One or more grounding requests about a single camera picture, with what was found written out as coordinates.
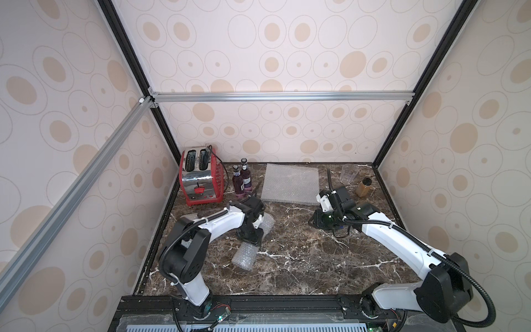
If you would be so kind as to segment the purple bottle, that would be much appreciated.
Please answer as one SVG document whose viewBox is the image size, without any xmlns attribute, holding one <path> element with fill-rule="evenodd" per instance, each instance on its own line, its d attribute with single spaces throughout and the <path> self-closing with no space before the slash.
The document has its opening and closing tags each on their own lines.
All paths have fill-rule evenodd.
<svg viewBox="0 0 531 332">
<path fill-rule="evenodd" d="M 246 158 L 241 159 L 241 176 L 243 179 L 244 190 L 247 193 L 253 191 L 252 175 L 248 167 L 248 160 Z"/>
<path fill-rule="evenodd" d="M 233 171 L 232 184 L 235 190 L 236 198 L 243 199 L 246 197 L 246 191 L 245 191 L 244 181 L 241 176 L 240 167 L 237 165 L 233 165 L 232 171 Z"/>
</svg>

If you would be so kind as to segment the diagonal aluminium frame bar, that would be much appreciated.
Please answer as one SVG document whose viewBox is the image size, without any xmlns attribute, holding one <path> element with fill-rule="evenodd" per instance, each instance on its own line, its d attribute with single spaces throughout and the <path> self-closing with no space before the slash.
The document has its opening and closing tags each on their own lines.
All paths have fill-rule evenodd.
<svg viewBox="0 0 531 332">
<path fill-rule="evenodd" d="M 13 257 L 7 270 L 1 274 L 1 310 L 7 307 L 15 293 L 87 195 L 87 192 L 124 144 L 138 121 L 146 111 L 150 110 L 153 101 L 153 97 L 146 95 L 140 102 L 137 102 L 117 130 L 102 145 L 102 148 L 92 158 L 91 162 Z"/>
</svg>

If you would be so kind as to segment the black right frame post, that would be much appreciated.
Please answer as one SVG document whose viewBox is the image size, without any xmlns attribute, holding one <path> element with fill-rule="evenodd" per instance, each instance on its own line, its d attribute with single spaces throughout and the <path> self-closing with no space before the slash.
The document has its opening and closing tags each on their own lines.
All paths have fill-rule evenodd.
<svg viewBox="0 0 531 332">
<path fill-rule="evenodd" d="M 402 111 L 400 112 L 397 121 L 391 128 L 389 135 L 384 141 L 383 146 L 378 152 L 376 159 L 373 161 L 373 169 L 378 170 L 383 163 L 385 157 L 389 153 L 391 147 L 393 146 L 395 140 L 398 138 L 399 133 L 402 131 L 403 127 L 406 125 L 410 115 L 415 109 L 416 105 L 420 101 L 420 98 L 423 96 L 425 90 L 429 86 L 431 80 L 434 78 L 437 70 L 440 68 L 442 62 L 446 58 L 450 49 L 458 39 L 460 32 L 465 27 L 468 19 L 479 5 L 480 1 L 478 0 L 466 0 L 460 3 L 456 14 L 453 19 L 449 22 L 449 26 L 442 35 L 441 41 L 438 43 L 438 46 L 435 49 L 434 55 L 427 62 L 427 66 L 423 71 L 423 74 L 420 76 L 420 80 L 414 87 L 414 96 L 410 102 L 407 102 Z"/>
</svg>

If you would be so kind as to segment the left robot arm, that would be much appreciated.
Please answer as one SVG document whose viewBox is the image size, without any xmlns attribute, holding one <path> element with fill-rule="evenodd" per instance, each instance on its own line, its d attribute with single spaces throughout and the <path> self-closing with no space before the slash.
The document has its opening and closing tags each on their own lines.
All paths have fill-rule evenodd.
<svg viewBox="0 0 531 332">
<path fill-rule="evenodd" d="M 236 230 L 238 238 L 252 247 L 260 247 L 265 236 L 265 205 L 255 196 L 229 202 L 226 207 L 207 217 L 181 217 L 163 244 L 158 269 L 160 274 L 178 286 L 183 297 L 195 307 L 209 302 L 210 289 L 201 270 L 211 242 Z"/>
</svg>

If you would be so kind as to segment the red and chrome toaster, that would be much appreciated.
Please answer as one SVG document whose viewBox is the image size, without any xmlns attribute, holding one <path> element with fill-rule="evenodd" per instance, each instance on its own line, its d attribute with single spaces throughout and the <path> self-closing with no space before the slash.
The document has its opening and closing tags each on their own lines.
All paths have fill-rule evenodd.
<svg viewBox="0 0 531 332">
<path fill-rule="evenodd" d="M 222 202 L 224 176 L 213 146 L 191 147 L 183 152 L 179 182 L 188 206 Z"/>
</svg>

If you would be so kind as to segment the horizontal aluminium frame bar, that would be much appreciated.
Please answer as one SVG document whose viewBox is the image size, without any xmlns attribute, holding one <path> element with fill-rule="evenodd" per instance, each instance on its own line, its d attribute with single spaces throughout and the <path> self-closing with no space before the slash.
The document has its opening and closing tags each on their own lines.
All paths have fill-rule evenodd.
<svg viewBox="0 0 531 332">
<path fill-rule="evenodd" d="M 306 91 L 306 92 L 240 92 L 240 93 L 161 93 L 152 98 L 158 102 L 321 102 L 357 100 L 411 101 L 413 91 Z"/>
</svg>

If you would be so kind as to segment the stack of bubble wrap sheets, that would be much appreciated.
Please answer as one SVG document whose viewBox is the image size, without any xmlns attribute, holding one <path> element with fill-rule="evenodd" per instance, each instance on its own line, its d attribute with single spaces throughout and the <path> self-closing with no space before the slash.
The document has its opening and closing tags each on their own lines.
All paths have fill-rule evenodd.
<svg viewBox="0 0 531 332">
<path fill-rule="evenodd" d="M 261 199 L 318 206 L 319 172 L 314 167 L 267 164 Z"/>
</svg>

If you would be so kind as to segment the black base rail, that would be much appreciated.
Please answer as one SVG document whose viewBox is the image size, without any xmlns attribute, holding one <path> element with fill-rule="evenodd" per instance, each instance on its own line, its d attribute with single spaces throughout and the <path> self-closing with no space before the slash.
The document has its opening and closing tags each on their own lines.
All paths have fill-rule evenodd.
<svg viewBox="0 0 531 332">
<path fill-rule="evenodd" d="M 123 297 L 109 331 L 464 331 L 404 309 L 366 317 L 358 295 L 215 296 L 206 317 L 177 296 Z"/>
</svg>

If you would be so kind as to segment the purple bottle rear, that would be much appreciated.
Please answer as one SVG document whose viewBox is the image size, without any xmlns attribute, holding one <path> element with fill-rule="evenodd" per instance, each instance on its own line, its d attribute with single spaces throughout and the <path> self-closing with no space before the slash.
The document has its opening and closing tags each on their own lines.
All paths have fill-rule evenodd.
<svg viewBox="0 0 531 332">
<path fill-rule="evenodd" d="M 247 193 L 253 191 L 252 175 L 248 167 L 248 160 L 246 158 L 241 159 L 241 176 L 243 179 L 244 190 Z"/>
</svg>

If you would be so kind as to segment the black left frame post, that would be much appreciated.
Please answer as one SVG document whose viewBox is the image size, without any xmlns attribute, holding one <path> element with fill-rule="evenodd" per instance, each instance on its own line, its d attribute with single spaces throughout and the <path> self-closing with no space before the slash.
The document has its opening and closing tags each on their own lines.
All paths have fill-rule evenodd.
<svg viewBox="0 0 531 332">
<path fill-rule="evenodd" d="M 124 56 L 124 59 L 126 60 L 129 69 L 134 76 L 135 82 L 140 88 L 142 95 L 144 97 L 151 97 L 152 94 L 149 90 L 151 86 L 147 80 L 147 77 L 144 73 L 138 56 L 136 55 L 136 52 L 134 51 L 134 48 L 129 40 L 129 36 L 123 26 L 123 23 L 119 18 L 116 7 L 110 0 L 98 0 L 97 3 L 100 9 L 102 10 L 103 17 L 105 18 L 106 23 L 108 23 L 112 34 L 115 37 L 116 42 Z M 173 135 L 171 134 L 170 126 L 168 125 L 163 115 L 163 112 L 161 111 L 159 106 L 153 106 L 151 108 L 151 112 L 153 117 L 155 118 L 159 130 L 163 134 L 165 142 L 170 148 L 171 154 L 173 155 L 175 161 L 177 163 L 180 163 L 181 153 L 177 147 Z"/>
</svg>

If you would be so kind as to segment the black frame post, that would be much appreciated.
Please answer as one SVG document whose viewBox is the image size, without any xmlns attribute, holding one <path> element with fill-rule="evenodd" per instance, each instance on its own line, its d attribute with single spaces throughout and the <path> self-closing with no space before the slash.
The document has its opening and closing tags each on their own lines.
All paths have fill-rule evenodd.
<svg viewBox="0 0 531 332">
<path fill-rule="evenodd" d="M 402 131 L 403 127 L 406 125 L 410 115 L 415 109 L 416 105 L 420 101 L 420 98 L 423 96 L 425 90 L 429 86 L 431 80 L 434 78 L 437 70 L 440 68 L 442 62 L 446 58 L 450 49 L 458 39 L 460 32 L 465 27 L 468 19 L 479 5 L 480 1 L 478 0 L 466 0 L 460 3 L 456 14 L 453 19 L 449 22 L 449 26 L 442 35 L 441 41 L 438 43 L 438 46 L 435 49 L 434 55 L 427 62 L 427 66 L 423 71 L 423 74 L 420 76 L 420 80 L 414 87 L 414 96 L 410 102 L 407 102 L 402 111 L 400 112 L 397 121 L 391 128 L 389 135 L 384 141 L 383 146 L 378 152 L 376 159 L 373 161 L 373 169 L 378 170 L 383 163 L 385 157 L 389 153 L 391 147 L 393 146 L 395 140 L 398 138 L 399 133 Z"/>
<path fill-rule="evenodd" d="M 151 97 L 152 94 L 149 90 L 151 86 L 147 80 L 147 77 L 144 73 L 138 56 L 136 55 L 136 52 L 134 51 L 134 48 L 129 40 L 129 36 L 123 26 L 123 23 L 119 18 L 116 7 L 110 0 L 98 0 L 97 3 L 100 9 L 102 10 L 103 17 L 105 18 L 106 23 L 108 23 L 112 34 L 115 37 L 116 42 L 124 56 L 124 59 L 126 60 L 129 69 L 134 76 L 135 82 L 140 88 L 142 95 L 144 97 Z M 175 161 L 177 163 L 180 163 L 181 153 L 177 147 L 173 135 L 171 134 L 170 126 L 168 125 L 163 115 L 163 112 L 161 111 L 159 106 L 153 106 L 151 108 L 151 112 L 153 117 L 155 118 L 159 130 L 163 134 L 165 142 L 170 148 L 171 154 L 173 155 Z"/>
</svg>

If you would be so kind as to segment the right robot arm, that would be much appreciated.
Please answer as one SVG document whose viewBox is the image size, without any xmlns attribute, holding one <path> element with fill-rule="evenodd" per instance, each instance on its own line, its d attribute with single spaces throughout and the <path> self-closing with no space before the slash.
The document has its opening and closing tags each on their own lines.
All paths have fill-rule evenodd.
<svg viewBox="0 0 531 332">
<path fill-rule="evenodd" d="M 404 261 L 419 277 L 408 284 L 375 283 L 362 293 L 360 305 L 366 317 L 380 311 L 402 309 L 422 311 L 431 319 L 446 323 L 474 297 L 471 283 L 437 256 L 441 250 L 416 239 L 370 203 L 356 203 L 344 187 L 322 190 L 320 205 L 310 224 L 325 231 L 356 230 L 375 239 Z"/>
</svg>

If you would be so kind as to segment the brown spice jar black lid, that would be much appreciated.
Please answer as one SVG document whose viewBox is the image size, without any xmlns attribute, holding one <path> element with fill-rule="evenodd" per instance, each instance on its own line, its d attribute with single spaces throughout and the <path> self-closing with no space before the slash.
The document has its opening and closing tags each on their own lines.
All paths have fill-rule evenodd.
<svg viewBox="0 0 531 332">
<path fill-rule="evenodd" d="M 355 190 L 356 195 L 359 198 L 365 197 L 366 195 L 368 195 L 369 191 L 371 190 L 371 186 L 372 186 L 372 179 L 369 177 L 363 178 Z"/>
</svg>

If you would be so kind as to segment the clear drinking glass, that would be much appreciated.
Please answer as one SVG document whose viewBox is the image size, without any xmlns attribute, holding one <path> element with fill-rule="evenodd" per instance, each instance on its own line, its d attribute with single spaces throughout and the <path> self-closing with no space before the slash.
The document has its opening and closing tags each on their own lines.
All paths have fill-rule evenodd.
<svg viewBox="0 0 531 332">
<path fill-rule="evenodd" d="M 340 173 L 340 182 L 344 185 L 350 185 L 358 175 L 358 166 L 354 164 L 345 164 L 342 166 Z"/>
</svg>

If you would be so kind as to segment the purple bottle middle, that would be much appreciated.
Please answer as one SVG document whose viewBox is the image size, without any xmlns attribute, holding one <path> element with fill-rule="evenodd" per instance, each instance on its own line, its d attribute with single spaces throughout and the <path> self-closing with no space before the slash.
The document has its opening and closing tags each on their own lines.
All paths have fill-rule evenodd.
<svg viewBox="0 0 531 332">
<path fill-rule="evenodd" d="M 236 198 L 243 199 L 246 197 L 246 191 L 245 191 L 244 181 L 241 176 L 240 167 L 237 165 L 233 165 L 232 171 L 233 171 L 232 184 L 235 190 Z"/>
</svg>

